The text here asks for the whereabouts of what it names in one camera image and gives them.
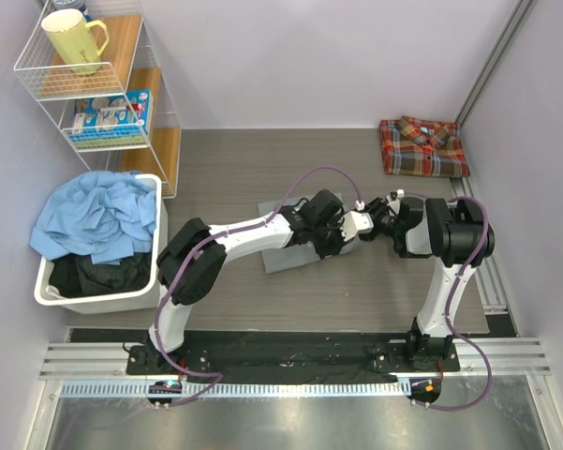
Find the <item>grey long sleeve shirt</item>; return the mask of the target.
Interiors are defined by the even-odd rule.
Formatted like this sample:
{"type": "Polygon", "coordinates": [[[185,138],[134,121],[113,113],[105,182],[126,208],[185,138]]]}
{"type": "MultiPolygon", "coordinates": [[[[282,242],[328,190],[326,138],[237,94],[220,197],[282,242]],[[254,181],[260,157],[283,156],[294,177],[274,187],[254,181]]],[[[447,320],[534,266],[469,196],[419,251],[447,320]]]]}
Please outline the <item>grey long sleeve shirt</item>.
{"type": "MultiPolygon", "coordinates": [[[[305,197],[290,197],[285,202],[285,205],[297,205],[297,207],[300,207],[306,202],[306,200],[310,200],[312,197],[314,197],[314,195],[308,195],[305,197]]],[[[278,203],[279,202],[258,203],[259,215],[270,215],[270,213],[272,213],[277,207],[278,203]]],[[[339,255],[335,256],[348,254],[361,246],[362,242],[360,239],[355,239],[345,247],[342,247],[339,255]]],[[[261,252],[261,256],[264,263],[264,270],[267,275],[322,261],[311,243],[281,249],[263,250],[261,252]]]]}

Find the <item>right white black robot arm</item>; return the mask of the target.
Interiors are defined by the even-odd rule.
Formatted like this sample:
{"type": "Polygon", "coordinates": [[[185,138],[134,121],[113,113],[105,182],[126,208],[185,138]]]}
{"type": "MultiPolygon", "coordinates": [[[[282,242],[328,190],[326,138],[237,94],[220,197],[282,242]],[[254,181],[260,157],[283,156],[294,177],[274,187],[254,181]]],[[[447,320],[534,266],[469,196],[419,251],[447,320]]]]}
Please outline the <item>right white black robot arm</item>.
{"type": "Polygon", "coordinates": [[[387,236],[399,257],[435,261],[422,309],[403,336],[381,345],[378,368],[398,373],[458,370],[455,316],[468,282],[496,244],[485,207],[464,196],[446,201],[394,192],[363,211],[373,228],[362,240],[387,236]]]}

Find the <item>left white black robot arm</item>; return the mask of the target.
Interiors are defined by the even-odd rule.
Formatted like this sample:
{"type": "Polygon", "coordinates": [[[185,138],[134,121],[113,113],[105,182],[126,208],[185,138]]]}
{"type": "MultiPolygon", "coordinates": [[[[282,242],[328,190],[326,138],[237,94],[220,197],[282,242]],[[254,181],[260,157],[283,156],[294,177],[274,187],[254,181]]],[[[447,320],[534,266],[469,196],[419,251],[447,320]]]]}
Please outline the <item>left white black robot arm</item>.
{"type": "Polygon", "coordinates": [[[278,204],[267,214],[228,225],[189,220],[157,257],[160,299],[149,328],[149,364],[159,373],[214,377],[182,366],[185,327],[193,306],[207,296],[229,263],[266,250],[312,246],[324,259],[354,240],[346,231],[342,201],[323,189],[295,204],[278,204]]]}

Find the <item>folded plaid shirt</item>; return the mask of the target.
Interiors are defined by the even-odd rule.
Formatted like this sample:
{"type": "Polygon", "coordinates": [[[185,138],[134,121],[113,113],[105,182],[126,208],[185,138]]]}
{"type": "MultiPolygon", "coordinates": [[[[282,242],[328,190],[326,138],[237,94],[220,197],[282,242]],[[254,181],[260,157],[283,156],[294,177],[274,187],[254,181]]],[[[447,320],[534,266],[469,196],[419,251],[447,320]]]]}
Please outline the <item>folded plaid shirt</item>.
{"type": "Polygon", "coordinates": [[[403,115],[381,120],[378,130],[385,173],[436,178],[470,176],[459,124],[403,115]]]}

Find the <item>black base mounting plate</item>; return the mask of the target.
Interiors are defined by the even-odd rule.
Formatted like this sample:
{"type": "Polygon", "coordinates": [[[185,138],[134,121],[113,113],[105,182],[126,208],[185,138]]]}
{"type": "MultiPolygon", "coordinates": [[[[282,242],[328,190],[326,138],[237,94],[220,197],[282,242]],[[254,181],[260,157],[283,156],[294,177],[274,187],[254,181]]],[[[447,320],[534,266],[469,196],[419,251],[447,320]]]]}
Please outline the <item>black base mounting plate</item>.
{"type": "Polygon", "coordinates": [[[390,383],[399,374],[460,370],[454,346],[409,354],[412,347],[402,333],[187,331],[170,358],[233,384],[390,383]]]}

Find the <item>white plastic laundry bin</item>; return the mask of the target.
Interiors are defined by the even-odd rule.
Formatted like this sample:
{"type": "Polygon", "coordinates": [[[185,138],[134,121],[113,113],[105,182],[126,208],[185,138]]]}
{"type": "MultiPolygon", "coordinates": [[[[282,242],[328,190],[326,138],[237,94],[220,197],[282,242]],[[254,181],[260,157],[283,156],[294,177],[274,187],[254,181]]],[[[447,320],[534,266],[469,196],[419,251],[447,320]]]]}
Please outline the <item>white plastic laundry bin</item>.
{"type": "Polygon", "coordinates": [[[160,186],[157,200],[158,219],[157,228],[154,234],[153,249],[151,252],[151,273],[150,280],[146,287],[135,292],[122,292],[110,295],[89,296],[80,298],[65,298],[57,290],[49,286],[49,277],[52,273],[53,262],[43,258],[41,255],[40,266],[37,273],[37,280],[34,288],[35,300],[42,306],[62,307],[80,314],[104,314],[110,312],[121,312],[143,308],[152,308],[158,299],[158,282],[156,280],[156,258],[158,253],[164,248],[169,236],[168,225],[169,217],[166,210],[163,195],[162,181],[154,174],[141,174],[142,181],[157,181],[160,186]]]}

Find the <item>light blue shirt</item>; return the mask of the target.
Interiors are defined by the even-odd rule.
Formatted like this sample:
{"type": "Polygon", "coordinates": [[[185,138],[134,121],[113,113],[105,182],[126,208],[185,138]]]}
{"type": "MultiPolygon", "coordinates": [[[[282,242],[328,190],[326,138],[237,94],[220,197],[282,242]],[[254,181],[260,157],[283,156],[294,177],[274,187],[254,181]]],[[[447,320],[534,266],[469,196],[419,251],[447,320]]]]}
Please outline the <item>light blue shirt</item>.
{"type": "Polygon", "coordinates": [[[58,187],[41,210],[30,247],[54,261],[69,254],[118,265],[153,249],[160,186],[136,172],[85,172],[58,187]]]}

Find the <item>blue picture box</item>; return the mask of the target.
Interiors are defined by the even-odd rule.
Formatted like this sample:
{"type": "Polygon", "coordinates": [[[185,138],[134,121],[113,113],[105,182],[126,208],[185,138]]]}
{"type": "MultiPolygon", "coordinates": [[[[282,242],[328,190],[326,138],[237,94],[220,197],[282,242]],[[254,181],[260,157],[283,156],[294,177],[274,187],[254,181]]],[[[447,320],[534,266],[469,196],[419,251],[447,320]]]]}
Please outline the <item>blue picture box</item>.
{"type": "Polygon", "coordinates": [[[154,99],[150,90],[80,98],[74,103],[71,126],[66,132],[80,149],[144,144],[153,115],[154,99]]]}

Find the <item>black garment in bin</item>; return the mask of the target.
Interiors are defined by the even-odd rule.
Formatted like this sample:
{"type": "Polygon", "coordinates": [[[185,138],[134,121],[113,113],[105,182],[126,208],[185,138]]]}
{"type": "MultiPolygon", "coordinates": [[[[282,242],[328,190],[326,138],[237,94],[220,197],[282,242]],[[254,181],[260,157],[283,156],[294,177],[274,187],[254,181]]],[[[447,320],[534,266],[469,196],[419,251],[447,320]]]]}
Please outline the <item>black garment in bin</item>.
{"type": "Polygon", "coordinates": [[[151,253],[135,253],[118,265],[93,264],[90,256],[69,254],[53,262],[49,286],[65,298],[135,292],[147,286],[151,253]]]}

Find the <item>yellow mug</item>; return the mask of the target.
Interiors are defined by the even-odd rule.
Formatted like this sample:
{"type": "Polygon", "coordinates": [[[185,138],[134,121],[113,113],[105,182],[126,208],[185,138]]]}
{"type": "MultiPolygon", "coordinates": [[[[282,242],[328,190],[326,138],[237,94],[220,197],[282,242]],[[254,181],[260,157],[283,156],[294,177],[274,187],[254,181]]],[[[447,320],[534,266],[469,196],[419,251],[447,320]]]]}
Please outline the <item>yellow mug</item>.
{"type": "Polygon", "coordinates": [[[52,46],[66,65],[79,75],[92,75],[101,69],[101,55],[110,43],[108,26],[88,22],[77,9],[60,9],[40,22],[52,46]]]}

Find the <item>aluminium rail frame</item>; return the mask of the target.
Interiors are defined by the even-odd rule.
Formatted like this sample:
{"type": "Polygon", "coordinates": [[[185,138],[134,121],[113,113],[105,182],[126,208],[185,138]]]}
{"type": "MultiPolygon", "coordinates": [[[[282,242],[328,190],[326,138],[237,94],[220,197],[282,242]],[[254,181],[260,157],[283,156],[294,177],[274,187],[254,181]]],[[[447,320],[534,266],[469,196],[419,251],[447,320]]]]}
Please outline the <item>aluminium rail frame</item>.
{"type": "MultiPolygon", "coordinates": [[[[434,263],[402,259],[388,242],[267,274],[259,254],[224,267],[190,317],[194,328],[250,332],[406,329],[434,263]]],[[[210,397],[156,409],[145,400],[65,398],[42,384],[28,449],[542,449],[563,448],[563,393],[554,374],[496,374],[464,412],[402,397],[210,397]]]]}

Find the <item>aluminium corner post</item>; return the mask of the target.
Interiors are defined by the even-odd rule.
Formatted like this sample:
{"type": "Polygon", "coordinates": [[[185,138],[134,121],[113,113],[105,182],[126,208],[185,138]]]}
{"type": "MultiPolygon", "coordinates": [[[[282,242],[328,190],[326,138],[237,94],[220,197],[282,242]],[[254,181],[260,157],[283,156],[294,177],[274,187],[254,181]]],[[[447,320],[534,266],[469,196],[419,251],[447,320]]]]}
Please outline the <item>aluminium corner post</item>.
{"type": "Polygon", "coordinates": [[[496,43],[489,52],[481,71],[469,90],[462,108],[455,117],[455,121],[461,128],[464,127],[468,118],[473,113],[487,84],[491,81],[500,63],[505,58],[512,42],[536,4],[537,2],[535,0],[519,0],[516,2],[514,9],[497,37],[496,43]]]}

